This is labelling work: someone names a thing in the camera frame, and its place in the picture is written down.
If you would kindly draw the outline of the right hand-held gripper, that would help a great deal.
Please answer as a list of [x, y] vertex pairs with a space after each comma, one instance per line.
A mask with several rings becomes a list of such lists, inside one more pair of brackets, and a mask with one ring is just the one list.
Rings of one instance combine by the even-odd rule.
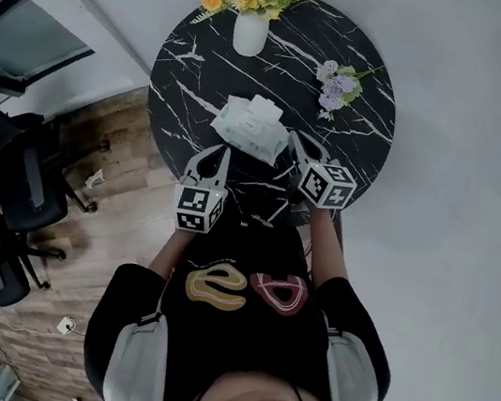
[[295, 221], [299, 224], [300, 218], [308, 218], [310, 207], [335, 211], [346, 208], [357, 189], [348, 169], [333, 165], [328, 150], [304, 131], [290, 131], [288, 147], [299, 171], [290, 197]]

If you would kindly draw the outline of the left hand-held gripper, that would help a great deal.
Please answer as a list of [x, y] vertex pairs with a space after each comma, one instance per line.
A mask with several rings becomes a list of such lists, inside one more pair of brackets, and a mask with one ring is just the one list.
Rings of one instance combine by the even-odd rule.
[[[214, 164], [211, 159], [216, 155]], [[227, 145], [214, 145], [189, 159], [184, 175], [175, 186], [176, 228], [205, 234], [217, 222], [228, 196], [224, 184], [230, 156]]]

